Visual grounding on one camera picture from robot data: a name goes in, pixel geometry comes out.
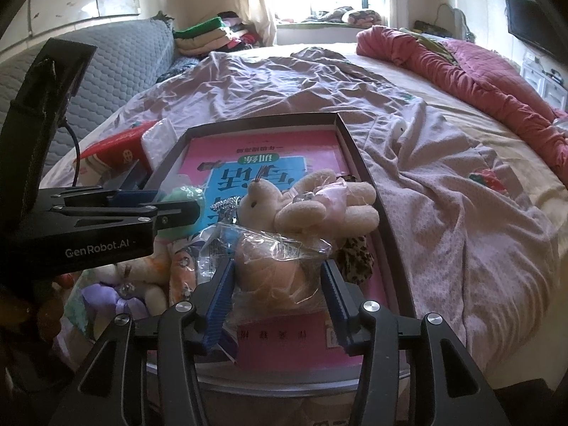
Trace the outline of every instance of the teddy bear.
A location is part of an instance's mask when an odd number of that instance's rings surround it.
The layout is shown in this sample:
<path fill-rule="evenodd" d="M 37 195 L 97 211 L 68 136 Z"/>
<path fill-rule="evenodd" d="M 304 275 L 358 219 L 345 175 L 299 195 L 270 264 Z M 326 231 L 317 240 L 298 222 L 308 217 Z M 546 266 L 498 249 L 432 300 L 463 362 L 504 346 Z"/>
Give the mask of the teddy bear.
<path fill-rule="evenodd" d="M 319 261 L 302 257 L 314 250 L 309 243 L 323 239 L 341 247 L 345 239 L 362 237 L 379 225 L 371 206 L 377 193 L 371 184 L 345 182 L 333 170 L 304 176 L 285 192 L 262 179 L 262 171 L 248 185 L 237 207 L 239 224 L 247 229 L 278 233 L 296 239 L 296 256 L 282 257 L 279 243 L 258 234 L 243 234 L 235 249 L 236 280 L 249 296 L 249 307 L 270 315 L 304 309 L 317 290 Z"/>
<path fill-rule="evenodd" d="M 335 213 L 334 222 L 326 221 L 332 208 L 330 197 L 318 197 L 326 186 L 337 184 L 333 170 L 310 173 L 285 192 L 267 179 L 256 178 L 248 185 L 237 208 L 239 224 L 253 230 L 279 234 L 310 234 L 324 240 L 365 236 L 379 225 L 379 213 L 372 207 L 377 198 L 375 188 L 366 182 L 344 182 L 345 210 Z"/>
<path fill-rule="evenodd" d="M 170 264 L 167 246 L 155 241 L 150 256 L 94 268 L 98 283 L 81 294 L 95 339 L 116 314 L 129 313 L 135 320 L 162 314 L 168 308 L 162 287 L 169 283 Z"/>

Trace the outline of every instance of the wall-mounted tv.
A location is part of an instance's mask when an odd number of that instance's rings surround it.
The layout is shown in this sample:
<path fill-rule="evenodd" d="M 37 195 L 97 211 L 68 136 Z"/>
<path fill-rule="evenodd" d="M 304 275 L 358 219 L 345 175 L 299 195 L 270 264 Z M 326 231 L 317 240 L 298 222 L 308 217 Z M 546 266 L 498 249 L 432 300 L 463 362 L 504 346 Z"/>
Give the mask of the wall-mounted tv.
<path fill-rule="evenodd" d="M 532 0 L 506 0 L 509 33 L 568 65 L 565 45 L 538 3 Z"/>

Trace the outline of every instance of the quilted sofa cover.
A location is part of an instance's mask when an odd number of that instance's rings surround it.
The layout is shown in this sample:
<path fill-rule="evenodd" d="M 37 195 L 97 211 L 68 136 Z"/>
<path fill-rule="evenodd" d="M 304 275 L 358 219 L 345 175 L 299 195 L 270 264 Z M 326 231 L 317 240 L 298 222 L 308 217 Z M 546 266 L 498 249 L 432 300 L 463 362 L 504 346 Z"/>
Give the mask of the quilted sofa cover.
<path fill-rule="evenodd" d="M 67 121 L 79 140 L 132 96 L 155 84 L 174 59 L 171 28 L 159 20 L 113 22 L 57 38 L 98 47 L 77 96 L 71 98 L 67 109 Z M 42 46 L 43 43 L 29 48 L 0 64 L 0 127 L 10 101 Z M 66 130 L 59 129 L 49 148 L 44 174 L 72 147 L 73 141 Z"/>

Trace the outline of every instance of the stuffed toy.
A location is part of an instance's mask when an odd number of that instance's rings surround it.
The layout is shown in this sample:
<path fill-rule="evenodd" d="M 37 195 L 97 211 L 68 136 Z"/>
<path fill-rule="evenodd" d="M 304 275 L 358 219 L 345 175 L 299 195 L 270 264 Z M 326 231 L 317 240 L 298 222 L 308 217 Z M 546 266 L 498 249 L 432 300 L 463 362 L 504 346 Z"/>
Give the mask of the stuffed toy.
<path fill-rule="evenodd" d="M 189 252 L 182 248 L 173 254 L 170 270 L 170 306 L 185 299 L 191 298 L 191 294 L 197 287 L 197 268 L 195 261 Z"/>
<path fill-rule="evenodd" d="M 365 236 L 379 225 L 379 214 L 371 206 L 377 193 L 368 183 L 348 183 L 337 179 L 333 170 L 320 170 L 280 192 L 261 175 L 262 170 L 237 208 L 239 223 L 247 229 L 302 242 L 323 239 L 340 247 L 346 239 Z M 248 293 L 253 307 L 267 313 L 305 307 L 315 292 L 313 271 L 318 277 L 319 267 L 306 267 L 309 263 L 300 257 L 283 260 L 278 251 L 271 242 L 246 234 L 235 250 L 237 284 Z"/>
<path fill-rule="evenodd" d="M 93 269 L 99 283 L 85 287 L 81 294 L 95 339 L 116 314 L 128 313 L 137 320 L 167 309 L 161 286 L 169 283 L 170 263 L 167 247 L 156 241 L 151 256 Z"/>
<path fill-rule="evenodd" d="M 237 208 L 239 224 L 253 230 L 309 234 L 324 240 L 365 236 L 379 225 L 379 213 L 371 206 L 377 193 L 366 182 L 342 182 L 343 191 L 337 187 L 335 196 L 320 196 L 331 189 L 328 186 L 337 184 L 333 170 L 308 174 L 285 192 L 257 177 L 249 183 Z"/>

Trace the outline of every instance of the cushion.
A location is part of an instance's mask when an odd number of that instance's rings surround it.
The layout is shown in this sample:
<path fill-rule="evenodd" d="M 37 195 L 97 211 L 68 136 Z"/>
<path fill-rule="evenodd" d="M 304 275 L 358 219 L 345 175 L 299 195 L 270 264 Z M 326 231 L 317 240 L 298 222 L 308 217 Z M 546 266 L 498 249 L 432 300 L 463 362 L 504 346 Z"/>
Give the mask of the cushion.
<path fill-rule="evenodd" d="M 499 54 L 462 40 L 444 40 L 442 44 L 453 54 L 459 66 L 481 86 L 487 82 L 505 94 L 515 96 L 551 123 L 555 120 L 552 107 Z"/>

